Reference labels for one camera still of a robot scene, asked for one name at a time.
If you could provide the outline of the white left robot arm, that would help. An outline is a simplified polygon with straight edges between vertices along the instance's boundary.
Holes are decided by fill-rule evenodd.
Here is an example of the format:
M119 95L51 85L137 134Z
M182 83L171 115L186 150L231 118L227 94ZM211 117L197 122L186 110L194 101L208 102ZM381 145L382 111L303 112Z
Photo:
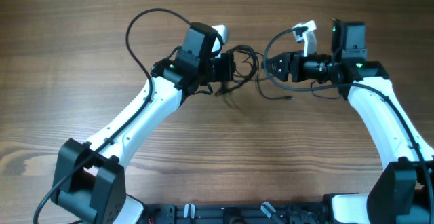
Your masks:
M142 91L84 143L58 152L49 200L84 223L141 223L146 205L126 192L125 171L152 131L200 86L233 79L233 55L222 53L224 25L191 22L184 43L156 62Z

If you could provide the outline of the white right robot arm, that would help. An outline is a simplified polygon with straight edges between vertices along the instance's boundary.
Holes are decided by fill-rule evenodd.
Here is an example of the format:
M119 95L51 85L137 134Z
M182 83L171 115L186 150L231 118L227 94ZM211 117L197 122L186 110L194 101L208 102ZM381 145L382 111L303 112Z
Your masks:
M330 54L317 53L313 21L290 29L304 48L263 60L264 72L278 87L310 92L337 89L362 118L382 162L383 171L367 194L326 195L330 223L432 223L433 148L421 137L400 105L389 74L369 61L366 26L335 20Z

